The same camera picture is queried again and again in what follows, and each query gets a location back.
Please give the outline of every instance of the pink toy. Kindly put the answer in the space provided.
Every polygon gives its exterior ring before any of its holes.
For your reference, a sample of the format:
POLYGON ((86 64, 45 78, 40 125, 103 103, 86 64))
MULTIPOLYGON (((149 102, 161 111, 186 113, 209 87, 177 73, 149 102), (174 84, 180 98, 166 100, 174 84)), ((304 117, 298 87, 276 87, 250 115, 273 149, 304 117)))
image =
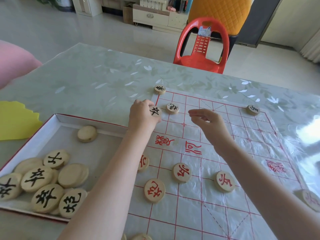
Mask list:
POLYGON ((0 40, 0 89, 12 79, 24 76, 41 65, 30 52, 0 40))
POLYGON ((171 7, 171 6, 167 6, 167 9, 170 11, 170 12, 175 12, 176 9, 174 7, 171 7))

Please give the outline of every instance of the person's left hand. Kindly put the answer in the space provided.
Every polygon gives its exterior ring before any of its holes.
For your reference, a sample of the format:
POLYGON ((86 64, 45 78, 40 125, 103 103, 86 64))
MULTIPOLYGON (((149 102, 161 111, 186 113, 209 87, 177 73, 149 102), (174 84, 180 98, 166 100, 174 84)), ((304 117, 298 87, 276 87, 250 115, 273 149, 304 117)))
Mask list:
POLYGON ((161 117, 151 115, 149 106, 153 105, 154 102, 147 99, 143 101, 136 99, 134 101, 130 108, 128 131, 154 130, 157 123, 161 121, 161 117))

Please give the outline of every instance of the potted plant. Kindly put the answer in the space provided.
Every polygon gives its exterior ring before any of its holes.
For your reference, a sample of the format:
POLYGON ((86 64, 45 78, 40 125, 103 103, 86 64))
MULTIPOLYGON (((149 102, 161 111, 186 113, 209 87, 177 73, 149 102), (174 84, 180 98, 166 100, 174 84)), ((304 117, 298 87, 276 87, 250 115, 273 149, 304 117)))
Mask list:
POLYGON ((37 0, 42 4, 50 4, 52 7, 56 7, 62 12, 73 12, 73 2, 72 0, 37 0))

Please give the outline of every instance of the hand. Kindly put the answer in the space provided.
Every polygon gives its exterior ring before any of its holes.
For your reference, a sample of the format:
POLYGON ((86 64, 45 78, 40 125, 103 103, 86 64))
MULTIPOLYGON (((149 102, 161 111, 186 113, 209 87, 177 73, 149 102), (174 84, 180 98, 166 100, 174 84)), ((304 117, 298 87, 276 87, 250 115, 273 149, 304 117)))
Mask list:
POLYGON ((228 146, 236 145, 221 115, 209 109, 191 109, 189 115, 192 122, 202 129, 220 156, 224 154, 228 146))
POLYGON ((152 132, 157 123, 161 121, 161 117, 151 115, 149 106, 153 106, 154 102, 150 100, 135 100, 130 108, 128 131, 150 130, 152 132))

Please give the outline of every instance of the person's right arm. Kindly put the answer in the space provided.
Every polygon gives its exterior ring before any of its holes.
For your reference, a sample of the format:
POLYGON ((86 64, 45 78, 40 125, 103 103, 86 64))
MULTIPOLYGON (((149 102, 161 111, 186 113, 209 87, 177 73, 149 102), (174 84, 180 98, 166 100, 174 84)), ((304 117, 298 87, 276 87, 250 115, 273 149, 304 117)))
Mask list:
POLYGON ((235 143, 219 114, 207 109, 192 109, 189 115, 226 161, 278 240, 320 239, 317 214, 235 143))

